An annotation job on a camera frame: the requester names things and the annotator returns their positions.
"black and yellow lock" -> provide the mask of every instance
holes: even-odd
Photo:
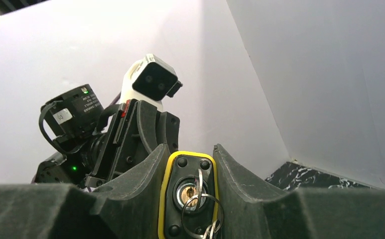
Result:
[[[160,191],[159,239],[191,238],[182,226],[181,215],[186,201],[196,194],[198,169],[203,176],[203,193],[219,198],[217,167],[211,156],[188,151],[173,153],[167,162]],[[209,198],[202,198],[200,205],[194,200],[185,209],[185,227],[202,235],[206,227],[216,220],[218,204]]]

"white wall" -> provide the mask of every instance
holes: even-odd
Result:
[[[385,1],[228,4],[290,156],[385,188]]]
[[[224,0],[51,0],[0,19],[0,183],[29,182],[53,153],[37,126],[45,101],[89,83],[106,105],[149,52],[184,83],[164,100],[182,150],[221,143],[261,177],[288,158]]]

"black marble surface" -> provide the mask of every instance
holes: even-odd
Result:
[[[292,191],[296,188],[369,188],[345,178],[339,178],[296,163],[287,162],[276,170],[266,182]]]

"white camera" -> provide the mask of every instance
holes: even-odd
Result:
[[[126,72],[119,103],[130,99],[144,100],[163,112],[161,100],[165,96],[173,97],[181,87],[182,83],[171,66],[153,54],[146,54]]]

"yellow trim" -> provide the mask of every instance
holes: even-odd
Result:
[[[196,152],[188,152],[188,151],[178,151],[174,152],[168,159],[166,170],[164,172],[163,182],[161,183],[160,190],[160,206],[158,210],[158,238],[164,239],[164,202],[166,198],[166,189],[167,184],[169,183],[170,173],[172,172],[173,161],[180,155],[190,155],[196,157],[207,158],[213,163],[213,171],[214,171],[214,191],[216,192],[216,198],[219,199],[219,189],[217,184],[217,167],[214,159],[208,154],[204,153],[196,153]],[[214,212],[213,212],[213,221],[217,219],[217,210],[219,205],[217,203],[214,204]]]

